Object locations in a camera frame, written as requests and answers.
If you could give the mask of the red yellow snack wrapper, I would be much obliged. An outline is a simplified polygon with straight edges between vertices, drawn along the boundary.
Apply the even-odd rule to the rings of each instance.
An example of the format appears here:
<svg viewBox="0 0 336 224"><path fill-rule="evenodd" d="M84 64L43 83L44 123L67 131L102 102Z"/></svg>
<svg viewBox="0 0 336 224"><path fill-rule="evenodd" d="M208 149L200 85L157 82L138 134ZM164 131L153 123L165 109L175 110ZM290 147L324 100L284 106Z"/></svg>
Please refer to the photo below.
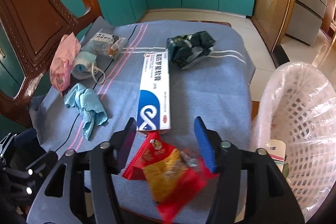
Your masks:
<svg viewBox="0 0 336 224"><path fill-rule="evenodd" d="M122 176L127 180L145 180L161 219L172 223L177 213L218 175L193 150L180 151L163 141L159 132L152 131Z"/></svg>

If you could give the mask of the white lattice trash basket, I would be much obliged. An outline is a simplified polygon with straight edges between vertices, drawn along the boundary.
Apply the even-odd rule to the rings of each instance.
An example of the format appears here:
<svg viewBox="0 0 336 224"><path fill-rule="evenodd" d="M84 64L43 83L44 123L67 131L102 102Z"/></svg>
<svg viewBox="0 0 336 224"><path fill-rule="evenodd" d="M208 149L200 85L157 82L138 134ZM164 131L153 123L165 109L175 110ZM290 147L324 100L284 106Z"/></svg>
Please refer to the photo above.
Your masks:
<svg viewBox="0 0 336 224"><path fill-rule="evenodd" d="M305 221L335 184L335 90L311 64L286 63L271 75L252 123L250 148L286 145L288 180Z"/></svg>

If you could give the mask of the blue striped table cloth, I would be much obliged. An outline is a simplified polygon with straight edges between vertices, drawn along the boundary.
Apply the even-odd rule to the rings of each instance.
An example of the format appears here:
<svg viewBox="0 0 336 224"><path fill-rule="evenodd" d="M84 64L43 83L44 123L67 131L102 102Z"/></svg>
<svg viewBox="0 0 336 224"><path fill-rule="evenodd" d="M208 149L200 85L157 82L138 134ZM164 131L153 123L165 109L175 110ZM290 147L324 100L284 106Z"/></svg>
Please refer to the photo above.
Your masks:
<svg viewBox="0 0 336 224"><path fill-rule="evenodd" d="M67 108L62 96L50 89L46 96L30 102L30 117L40 144L59 155L67 149L87 151L122 130L137 116L139 85L144 55L164 51L166 41L178 35L208 32L215 40L214 55L180 70L169 66L171 128L163 139L179 149L198 149L194 120L201 117L208 129L240 149L248 149L252 100L249 84L255 71L242 37L228 26L184 21L155 21L111 27L126 39L115 61L100 56L97 64L106 71L107 81L97 85L87 79L83 85L101 97L108 119L85 139L82 117Z"/></svg>

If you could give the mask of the pink plastic package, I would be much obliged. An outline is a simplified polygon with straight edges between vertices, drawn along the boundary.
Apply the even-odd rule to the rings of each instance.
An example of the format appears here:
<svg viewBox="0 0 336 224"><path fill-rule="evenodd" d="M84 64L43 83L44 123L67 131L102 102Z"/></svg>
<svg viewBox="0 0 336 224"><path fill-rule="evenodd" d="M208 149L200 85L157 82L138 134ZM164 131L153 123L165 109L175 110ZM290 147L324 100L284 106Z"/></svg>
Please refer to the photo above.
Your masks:
<svg viewBox="0 0 336 224"><path fill-rule="evenodd" d="M65 34L60 40L50 66L51 85L60 94L70 86L71 71L80 48L79 40L73 32L70 35Z"/></svg>

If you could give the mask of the blue white face mask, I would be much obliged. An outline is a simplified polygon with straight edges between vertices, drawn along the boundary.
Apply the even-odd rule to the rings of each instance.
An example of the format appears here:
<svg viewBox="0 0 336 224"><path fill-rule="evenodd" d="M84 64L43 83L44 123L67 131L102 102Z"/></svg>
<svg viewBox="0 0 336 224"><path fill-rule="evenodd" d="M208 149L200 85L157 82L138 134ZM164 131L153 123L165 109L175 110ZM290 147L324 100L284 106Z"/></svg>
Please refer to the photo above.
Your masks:
<svg viewBox="0 0 336 224"><path fill-rule="evenodd" d="M97 84L105 82L105 72L96 65L97 56L87 51L80 51L74 59L71 75L77 80L93 78Z"/></svg>

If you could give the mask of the clear plastic snack bag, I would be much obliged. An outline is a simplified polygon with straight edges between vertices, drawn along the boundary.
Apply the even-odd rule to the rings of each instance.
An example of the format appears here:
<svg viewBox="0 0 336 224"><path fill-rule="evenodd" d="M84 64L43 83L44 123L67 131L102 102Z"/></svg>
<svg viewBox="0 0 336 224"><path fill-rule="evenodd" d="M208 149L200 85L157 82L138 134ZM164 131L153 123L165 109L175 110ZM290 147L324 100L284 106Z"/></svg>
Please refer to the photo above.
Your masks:
<svg viewBox="0 0 336 224"><path fill-rule="evenodd" d="M89 39L81 50L94 55L108 56L115 60L126 42L126 38L112 34L112 32L102 28Z"/></svg>

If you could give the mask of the dark green crumpled wrapper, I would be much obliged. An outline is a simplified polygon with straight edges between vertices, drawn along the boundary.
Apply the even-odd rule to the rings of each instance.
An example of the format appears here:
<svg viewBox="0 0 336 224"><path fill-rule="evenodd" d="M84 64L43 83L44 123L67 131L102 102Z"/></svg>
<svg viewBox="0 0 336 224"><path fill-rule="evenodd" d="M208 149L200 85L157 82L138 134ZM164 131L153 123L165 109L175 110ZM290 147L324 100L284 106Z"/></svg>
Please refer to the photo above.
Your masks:
<svg viewBox="0 0 336 224"><path fill-rule="evenodd" d="M208 57L213 52L215 44L216 41L208 32L199 31L168 38L166 49L171 63L179 69L187 69Z"/></svg>

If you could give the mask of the grey refrigerator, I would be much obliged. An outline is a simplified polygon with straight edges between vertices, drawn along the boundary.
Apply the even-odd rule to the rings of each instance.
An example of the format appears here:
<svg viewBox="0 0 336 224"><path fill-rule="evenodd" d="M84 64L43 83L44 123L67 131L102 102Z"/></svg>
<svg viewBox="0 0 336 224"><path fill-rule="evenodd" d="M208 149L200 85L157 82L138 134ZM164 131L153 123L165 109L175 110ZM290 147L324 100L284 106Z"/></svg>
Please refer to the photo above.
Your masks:
<svg viewBox="0 0 336 224"><path fill-rule="evenodd" d="M327 0L295 0L286 34L312 46L318 35Z"/></svg>

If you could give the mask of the light blue cloth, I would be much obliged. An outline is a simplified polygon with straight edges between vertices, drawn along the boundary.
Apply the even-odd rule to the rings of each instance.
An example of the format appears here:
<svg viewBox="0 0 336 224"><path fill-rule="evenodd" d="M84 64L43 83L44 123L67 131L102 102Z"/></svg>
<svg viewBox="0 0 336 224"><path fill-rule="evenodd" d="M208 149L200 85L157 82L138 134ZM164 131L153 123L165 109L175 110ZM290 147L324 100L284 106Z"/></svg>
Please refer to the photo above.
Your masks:
<svg viewBox="0 0 336 224"><path fill-rule="evenodd" d="M83 118L83 135L89 140L94 126L100 126L108 120L107 113L96 92L76 83L65 95L67 108L74 107Z"/></svg>

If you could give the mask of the white paper cup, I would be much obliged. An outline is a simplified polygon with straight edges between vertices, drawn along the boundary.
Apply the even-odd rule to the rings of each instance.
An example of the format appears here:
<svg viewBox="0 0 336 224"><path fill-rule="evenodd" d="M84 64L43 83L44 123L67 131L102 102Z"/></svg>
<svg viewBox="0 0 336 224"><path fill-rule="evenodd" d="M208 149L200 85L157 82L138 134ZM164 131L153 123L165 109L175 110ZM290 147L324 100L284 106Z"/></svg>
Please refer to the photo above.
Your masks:
<svg viewBox="0 0 336 224"><path fill-rule="evenodd" d="M286 144L281 140L270 139L270 141L266 143L265 148L282 172L285 164Z"/></svg>

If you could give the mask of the carved wooden chair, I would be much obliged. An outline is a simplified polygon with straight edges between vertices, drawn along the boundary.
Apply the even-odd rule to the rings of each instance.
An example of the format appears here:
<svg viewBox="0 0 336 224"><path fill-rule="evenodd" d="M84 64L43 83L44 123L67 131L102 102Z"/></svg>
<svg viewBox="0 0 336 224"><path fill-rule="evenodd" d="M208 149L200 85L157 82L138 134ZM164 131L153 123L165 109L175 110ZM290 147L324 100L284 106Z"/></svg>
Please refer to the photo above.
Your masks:
<svg viewBox="0 0 336 224"><path fill-rule="evenodd" d="M61 0L1 0L1 24L23 71L15 97L1 93L1 115L33 126L29 103L65 34L78 34L101 16L98 0L82 0L86 12L74 16Z"/></svg>

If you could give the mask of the white blue ointment box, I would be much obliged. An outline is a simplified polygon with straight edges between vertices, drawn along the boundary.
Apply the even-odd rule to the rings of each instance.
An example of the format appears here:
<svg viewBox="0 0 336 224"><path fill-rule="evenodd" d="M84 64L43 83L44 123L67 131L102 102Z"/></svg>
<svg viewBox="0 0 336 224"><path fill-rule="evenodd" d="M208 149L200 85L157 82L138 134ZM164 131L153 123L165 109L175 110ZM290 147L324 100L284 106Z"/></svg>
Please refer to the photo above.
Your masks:
<svg viewBox="0 0 336 224"><path fill-rule="evenodd" d="M168 51L144 55L137 111L137 129L143 134L171 129Z"/></svg>

